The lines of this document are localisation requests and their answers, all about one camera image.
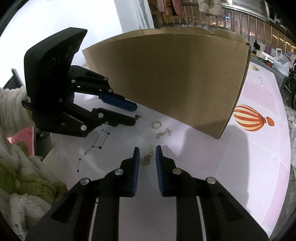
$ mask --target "cardboard panel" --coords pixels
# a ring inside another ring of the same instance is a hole
[[[83,54],[92,71],[109,78],[115,93],[218,139],[239,97],[250,47],[233,33],[218,35],[240,42],[209,31],[166,31],[177,33],[139,30],[135,36],[133,31],[132,37],[116,36]]]
[[[117,36],[114,36],[109,39],[105,39],[101,42],[98,42],[90,47],[88,47],[88,51],[91,51],[93,48],[95,48],[98,45],[109,43],[112,41],[117,41],[121,39],[127,39],[132,38],[136,36],[142,36],[142,35],[151,35],[151,34],[201,34],[201,35],[209,35],[214,37],[219,37],[223,39],[229,39],[232,41],[236,41],[242,44],[248,44],[248,41],[241,35],[229,32],[221,29],[215,29],[212,33],[211,31],[203,28],[195,28],[195,27],[188,27],[188,28],[171,28],[171,27],[164,27],[161,29],[139,29],[135,31],[131,31],[128,33],[123,33]]]

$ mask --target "hot air balloon print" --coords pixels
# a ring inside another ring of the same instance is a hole
[[[274,121],[270,117],[264,118],[258,111],[244,104],[235,107],[233,116],[246,131],[258,131],[265,123],[274,126]]]

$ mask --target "gold ring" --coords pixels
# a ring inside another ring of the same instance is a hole
[[[159,121],[153,121],[152,122],[152,128],[153,129],[159,129],[161,127],[161,123]]]

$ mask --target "hanging clothes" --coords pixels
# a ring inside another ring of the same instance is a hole
[[[218,16],[224,15],[220,0],[198,0],[198,5],[201,12]]]
[[[158,11],[170,15],[165,1],[166,0],[157,0]]]
[[[173,6],[173,12],[176,13],[174,15],[182,16],[185,14],[184,8],[182,7],[182,4],[181,4],[181,0],[170,0],[170,2]]]

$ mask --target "pink tablecloth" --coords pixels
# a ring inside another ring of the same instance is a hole
[[[289,181],[289,130],[274,75],[256,64],[250,63],[250,67],[237,103],[242,107],[236,109],[236,118],[232,115],[220,140],[141,105],[130,113],[97,98],[86,100],[85,96],[76,95],[75,102],[88,110],[103,107],[142,118],[132,127],[102,125],[87,138],[53,134],[68,188],[83,177],[91,180],[104,177],[119,167],[122,160],[131,157],[135,146],[140,148],[143,157],[149,144],[161,145],[163,154],[173,158],[178,167],[193,177],[216,177],[270,236]],[[244,111],[239,110],[244,106],[250,109],[241,115]],[[162,127],[152,129],[153,121],[160,121]],[[172,130],[172,136],[155,139],[155,135],[166,128]],[[110,133],[107,138],[102,129]],[[99,145],[106,138],[102,149],[93,148],[85,155],[97,137]],[[160,195],[154,157],[150,166],[140,166],[136,196],[120,199],[119,235],[120,240],[176,238],[176,200]]]

